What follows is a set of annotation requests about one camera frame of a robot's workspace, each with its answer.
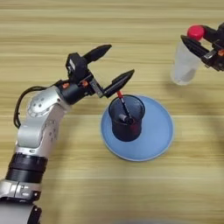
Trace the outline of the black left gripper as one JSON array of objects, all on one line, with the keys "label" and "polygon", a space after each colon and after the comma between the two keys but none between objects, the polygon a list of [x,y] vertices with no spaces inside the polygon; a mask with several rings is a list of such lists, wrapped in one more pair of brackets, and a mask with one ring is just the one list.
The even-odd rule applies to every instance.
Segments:
[{"label": "black left gripper", "polygon": [[[103,57],[106,52],[112,47],[112,45],[100,45],[86,53],[83,58],[87,63],[97,61]],[[87,72],[84,78],[74,80],[75,76],[71,75],[68,80],[59,80],[54,83],[64,99],[69,105],[74,105],[88,95],[97,94],[100,98],[106,96],[109,98],[111,95],[120,91],[126,83],[131,79],[135,70],[132,69],[126,73],[122,73],[112,80],[111,84],[104,90],[100,84],[96,81],[95,77],[91,72]]]}]

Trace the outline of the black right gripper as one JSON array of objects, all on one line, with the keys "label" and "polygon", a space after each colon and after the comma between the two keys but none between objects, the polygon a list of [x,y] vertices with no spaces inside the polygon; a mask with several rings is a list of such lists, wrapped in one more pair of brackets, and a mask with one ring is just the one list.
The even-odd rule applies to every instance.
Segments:
[{"label": "black right gripper", "polygon": [[203,25],[204,36],[207,41],[212,43],[212,50],[208,51],[198,40],[181,35],[181,40],[186,48],[198,58],[201,58],[207,67],[212,67],[216,71],[224,72],[224,39],[218,39],[219,33],[217,30]]}]

